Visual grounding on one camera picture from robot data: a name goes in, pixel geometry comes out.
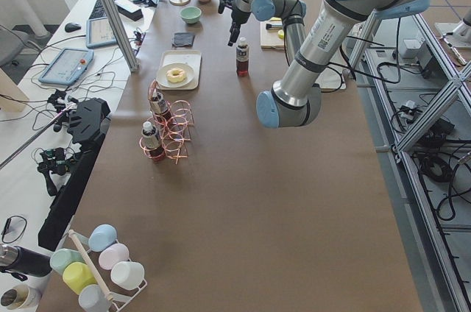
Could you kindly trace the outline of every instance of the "small green bowl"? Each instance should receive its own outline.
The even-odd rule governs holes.
[[[186,7],[181,9],[180,17],[187,24],[195,24],[199,21],[201,17],[201,9],[197,7]]]

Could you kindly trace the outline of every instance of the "bottle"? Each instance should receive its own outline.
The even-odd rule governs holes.
[[[142,141],[146,147],[146,153],[154,161],[162,160],[165,157],[159,132],[149,121],[142,125]]]
[[[171,118],[171,112],[167,101],[163,98],[162,93],[155,91],[150,99],[150,108],[160,118],[168,121]]]
[[[240,38],[235,48],[235,65],[238,77],[249,75],[249,45],[245,38]]]
[[[0,272],[24,281],[26,275],[45,277],[52,270],[49,257],[20,246],[0,246]]]

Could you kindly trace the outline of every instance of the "light blue cup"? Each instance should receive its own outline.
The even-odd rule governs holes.
[[[111,307],[111,301],[106,299],[97,284],[92,284],[80,292],[79,305],[85,312],[107,312]]]
[[[65,268],[67,268],[73,262],[84,263],[82,256],[78,251],[73,249],[61,248],[54,252],[49,260],[49,265],[58,274],[64,274]]]
[[[90,235],[88,246],[94,252],[101,252],[116,242],[116,229],[108,224],[99,225]]]

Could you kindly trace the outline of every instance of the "white tray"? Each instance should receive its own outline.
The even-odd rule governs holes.
[[[181,88],[166,88],[165,86],[160,86],[162,90],[193,90],[198,87],[199,84],[199,67],[201,66],[201,52],[196,49],[190,49],[186,51],[179,50],[169,50],[162,53],[162,58],[160,59],[160,68],[164,65],[172,63],[185,63],[193,68],[195,77],[187,85],[182,86]]]

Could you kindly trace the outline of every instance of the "plate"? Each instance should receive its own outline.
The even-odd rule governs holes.
[[[170,82],[167,80],[167,71],[169,71],[172,68],[181,68],[185,71],[186,73],[186,79],[182,80],[181,82]],[[191,80],[194,78],[194,70],[192,67],[190,67],[188,64],[185,63],[171,63],[164,65],[162,68],[160,68],[157,72],[157,82],[165,86],[166,88],[181,88],[182,86],[187,85]]]

